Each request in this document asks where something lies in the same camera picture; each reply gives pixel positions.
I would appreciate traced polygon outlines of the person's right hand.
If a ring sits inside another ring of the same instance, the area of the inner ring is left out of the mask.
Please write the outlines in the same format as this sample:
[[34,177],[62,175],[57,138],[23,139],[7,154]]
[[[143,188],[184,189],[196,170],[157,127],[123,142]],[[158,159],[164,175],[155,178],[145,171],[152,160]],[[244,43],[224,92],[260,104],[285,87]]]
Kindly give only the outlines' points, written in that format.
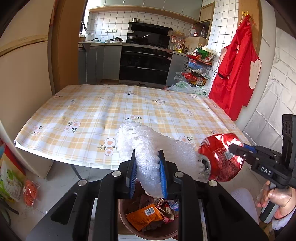
[[257,197],[256,206],[266,207],[270,201],[278,205],[278,210],[274,214],[275,219],[281,219],[290,214],[295,208],[295,189],[289,187],[288,189],[270,189],[270,181],[266,181],[262,187],[259,197]]

